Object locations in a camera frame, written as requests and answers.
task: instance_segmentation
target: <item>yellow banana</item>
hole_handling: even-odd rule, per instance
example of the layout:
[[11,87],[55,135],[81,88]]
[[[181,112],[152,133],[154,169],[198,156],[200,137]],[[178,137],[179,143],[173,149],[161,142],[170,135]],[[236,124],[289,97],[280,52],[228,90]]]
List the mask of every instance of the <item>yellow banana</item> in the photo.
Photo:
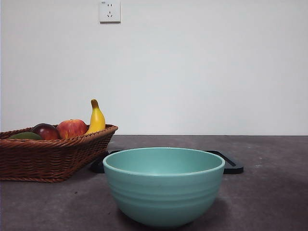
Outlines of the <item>yellow banana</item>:
[[98,107],[98,102],[96,99],[91,100],[92,105],[92,115],[90,120],[90,126],[86,134],[94,133],[100,130],[104,130],[106,127],[105,117]]

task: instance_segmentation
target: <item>apple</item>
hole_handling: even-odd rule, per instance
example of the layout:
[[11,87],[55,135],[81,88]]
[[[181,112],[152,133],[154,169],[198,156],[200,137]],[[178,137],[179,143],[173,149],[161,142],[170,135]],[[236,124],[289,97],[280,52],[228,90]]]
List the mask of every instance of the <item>apple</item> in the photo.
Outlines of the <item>apple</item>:
[[40,137],[42,137],[44,140],[58,140],[60,139],[60,135],[55,128],[55,126],[51,124],[37,124],[32,129],[32,132],[38,134]]
[[85,134],[88,128],[81,119],[69,119],[62,121],[57,126],[57,130],[61,139],[68,139]]

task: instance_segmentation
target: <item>black tray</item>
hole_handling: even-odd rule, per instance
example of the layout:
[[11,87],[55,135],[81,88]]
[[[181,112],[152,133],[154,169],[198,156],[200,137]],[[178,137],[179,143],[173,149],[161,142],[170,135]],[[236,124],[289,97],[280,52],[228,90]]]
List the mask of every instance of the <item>black tray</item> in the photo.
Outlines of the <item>black tray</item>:
[[[120,151],[123,151],[123,150],[108,151],[107,155],[120,152]],[[225,160],[226,164],[225,164],[225,169],[223,171],[223,174],[240,174],[244,171],[244,166],[240,162],[234,160],[233,158],[230,158],[229,156],[223,154],[222,152],[214,151],[214,150],[203,150],[203,151],[219,155]],[[90,170],[95,173],[104,173],[103,158],[102,157],[97,158],[91,164]]]

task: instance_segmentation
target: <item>wicker basket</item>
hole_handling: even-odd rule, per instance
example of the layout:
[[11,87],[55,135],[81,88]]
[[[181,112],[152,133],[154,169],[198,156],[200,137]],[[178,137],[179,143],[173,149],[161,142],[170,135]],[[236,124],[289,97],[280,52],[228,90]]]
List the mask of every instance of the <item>wicker basket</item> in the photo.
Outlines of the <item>wicker basket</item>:
[[63,140],[6,140],[31,129],[0,133],[0,180],[64,181],[103,156],[118,127],[106,125],[102,131]]

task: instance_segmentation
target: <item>green fruit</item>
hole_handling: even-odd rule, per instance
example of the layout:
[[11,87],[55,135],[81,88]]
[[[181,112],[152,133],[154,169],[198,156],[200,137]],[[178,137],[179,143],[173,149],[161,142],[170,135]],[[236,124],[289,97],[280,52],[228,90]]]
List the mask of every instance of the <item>green fruit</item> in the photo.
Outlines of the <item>green fruit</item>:
[[42,137],[31,131],[21,132],[10,136],[8,139],[29,139],[29,140],[42,140]]

